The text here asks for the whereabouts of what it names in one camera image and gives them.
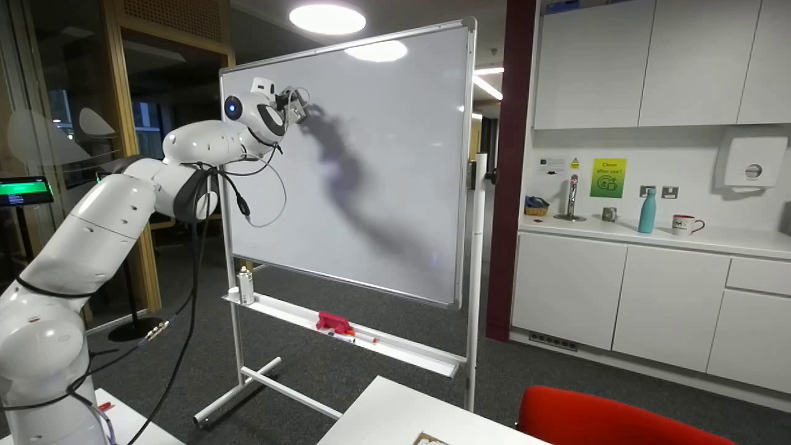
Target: whiteboard marker tray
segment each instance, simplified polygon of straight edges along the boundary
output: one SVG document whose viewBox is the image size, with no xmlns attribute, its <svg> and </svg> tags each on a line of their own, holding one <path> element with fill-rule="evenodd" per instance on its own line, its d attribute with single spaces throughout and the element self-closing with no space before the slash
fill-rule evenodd
<svg viewBox="0 0 791 445">
<path fill-rule="evenodd" d="M 369 351 L 381 353 L 381 356 L 390 356 L 396 361 L 402 361 L 402 364 L 411 364 L 411 367 L 417 367 L 417 368 L 447 377 L 447 379 L 453 379 L 457 373 L 457 368 L 463 364 L 467 364 L 465 356 L 454 356 L 454 353 L 447 353 L 443 349 L 433 349 L 433 346 L 425 346 L 425 343 L 417 343 L 417 342 L 407 342 L 407 339 L 401 339 L 401 337 L 394 337 L 394 335 L 386 335 L 386 331 L 376 331 L 376 328 L 369 328 L 369 326 L 362 326 L 362 325 L 350 325 L 354 326 L 354 337 L 326 335 L 326 331 L 317 328 L 320 311 L 304 310 L 304 307 L 297 307 L 297 305 L 290 305 L 290 302 L 281 302 L 281 300 L 275 300 L 275 296 L 266 296 L 266 295 L 259 295 L 259 291 L 254 291 L 254 296 L 248 305 L 243 305 L 234 291 L 228 295 L 224 302 L 233 302 L 238 307 L 248 307 L 253 311 L 275 317 L 279 322 L 317 331 L 322 337 L 331 337 L 331 339 L 344 342 L 344 343 L 354 343 L 358 349 L 369 349 Z"/>
</svg>

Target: whiteboard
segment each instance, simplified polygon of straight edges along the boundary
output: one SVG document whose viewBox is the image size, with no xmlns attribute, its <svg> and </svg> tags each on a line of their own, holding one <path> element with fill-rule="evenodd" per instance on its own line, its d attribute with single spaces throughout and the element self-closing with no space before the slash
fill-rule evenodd
<svg viewBox="0 0 791 445">
<path fill-rule="evenodd" d="M 386 40 L 407 54 L 386 65 L 347 54 Z M 459 307 L 473 61 L 465 21 L 224 69 L 223 96 L 245 96 L 265 76 L 320 110 L 286 131 L 273 168 L 234 176 L 253 217 L 224 205 L 231 252 Z"/>
</svg>

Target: red chair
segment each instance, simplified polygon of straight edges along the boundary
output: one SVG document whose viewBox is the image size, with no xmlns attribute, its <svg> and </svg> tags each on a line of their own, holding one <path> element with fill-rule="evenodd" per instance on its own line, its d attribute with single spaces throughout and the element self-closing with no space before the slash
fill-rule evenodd
<svg viewBox="0 0 791 445">
<path fill-rule="evenodd" d="M 636 406 L 549 386 L 524 391 L 517 428 L 552 445 L 734 445 Z"/>
</svg>

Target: kitchen counter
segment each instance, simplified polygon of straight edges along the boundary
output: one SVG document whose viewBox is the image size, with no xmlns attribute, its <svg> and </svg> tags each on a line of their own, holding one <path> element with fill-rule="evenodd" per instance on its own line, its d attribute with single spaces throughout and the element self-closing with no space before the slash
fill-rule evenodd
<svg viewBox="0 0 791 445">
<path fill-rule="evenodd" d="M 554 216 L 522 217 L 519 231 L 791 262 L 791 238 L 782 233 L 704 228 L 694 234 L 679 238 L 679 234 L 672 234 L 669 228 L 658 228 L 653 231 L 653 234 L 641 234 L 638 223 L 632 221 L 606 223 L 601 217 L 588 217 L 582 223 L 572 223 L 572 221 L 556 221 Z"/>
</svg>

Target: outlet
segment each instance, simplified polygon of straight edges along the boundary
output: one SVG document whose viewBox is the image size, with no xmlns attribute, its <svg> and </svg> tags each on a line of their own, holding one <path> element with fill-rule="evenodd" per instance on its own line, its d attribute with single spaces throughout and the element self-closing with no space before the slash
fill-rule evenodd
<svg viewBox="0 0 791 445">
<path fill-rule="evenodd" d="M 677 185 L 663 185 L 663 200 L 677 200 Z"/>
</svg>

